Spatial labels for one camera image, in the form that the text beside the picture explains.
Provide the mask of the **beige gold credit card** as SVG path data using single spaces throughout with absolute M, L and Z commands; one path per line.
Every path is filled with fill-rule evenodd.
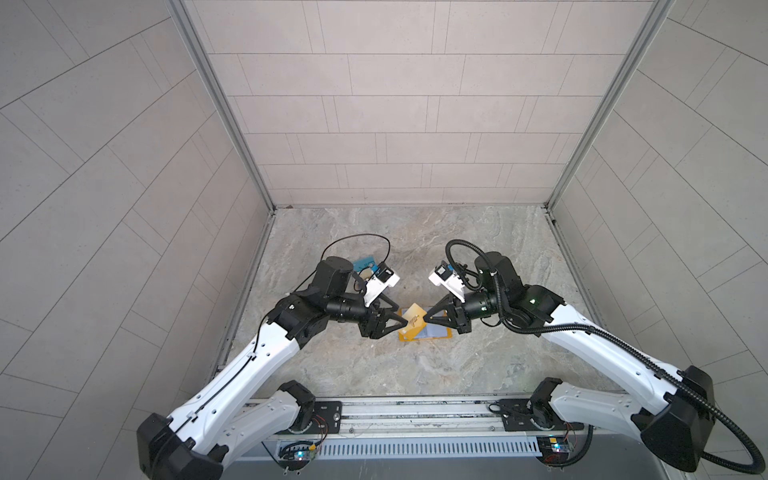
M 414 338 L 418 335 L 426 326 L 424 316 L 426 311 L 418 304 L 412 304 L 406 309 L 402 317 L 406 320 L 406 326 L 401 330 L 401 333 L 406 338 Z

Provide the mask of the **yellow leather card holder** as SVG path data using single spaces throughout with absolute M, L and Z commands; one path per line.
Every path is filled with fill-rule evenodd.
M 400 316 L 402 317 L 403 312 L 406 310 L 401 308 L 399 311 Z M 402 335 L 401 330 L 399 329 L 397 331 L 398 334 L 398 340 L 401 342 L 413 342 L 413 341 L 421 341 L 421 340 L 440 340 L 440 339 L 450 339 L 452 337 L 451 333 L 430 333 L 428 329 L 429 325 L 426 324 L 425 328 L 414 338 L 406 338 Z

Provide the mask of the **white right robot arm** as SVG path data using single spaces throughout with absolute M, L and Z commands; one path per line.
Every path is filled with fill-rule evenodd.
M 531 397 L 539 425 L 551 417 L 605 428 L 640 440 L 657 458 L 686 472 L 697 469 L 719 419 L 711 377 L 655 359 L 602 329 L 559 295 L 525 284 L 511 260 L 479 255 L 474 269 L 442 262 L 429 276 L 448 293 L 425 321 L 468 333 L 475 320 L 495 316 L 510 331 L 542 337 L 589 363 L 622 388 L 620 394 L 579 390 L 545 380 Z

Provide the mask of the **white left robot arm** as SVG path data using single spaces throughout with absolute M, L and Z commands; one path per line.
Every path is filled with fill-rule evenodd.
M 138 427 L 141 472 L 149 479 L 218 479 L 259 442 L 284 430 L 300 432 L 312 421 L 314 395 L 289 381 L 267 400 L 246 406 L 284 363 L 331 321 L 357 324 L 364 338 L 380 339 L 406 326 L 399 306 L 384 291 L 398 275 L 380 263 L 358 291 L 353 264 L 330 256 L 320 261 L 309 286 L 278 301 L 254 339 L 197 394 Z

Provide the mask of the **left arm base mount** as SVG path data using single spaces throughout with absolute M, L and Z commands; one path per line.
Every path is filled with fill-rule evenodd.
M 341 401 L 317 401 L 309 423 L 303 429 L 286 429 L 281 435 L 338 434 L 341 429 L 343 403 Z

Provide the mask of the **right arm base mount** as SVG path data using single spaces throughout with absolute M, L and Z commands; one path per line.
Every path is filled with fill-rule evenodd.
M 567 423 L 548 404 L 530 399 L 501 399 L 489 404 L 488 410 L 501 417 L 506 432 L 565 431 L 567 426 L 585 429 L 583 423 Z

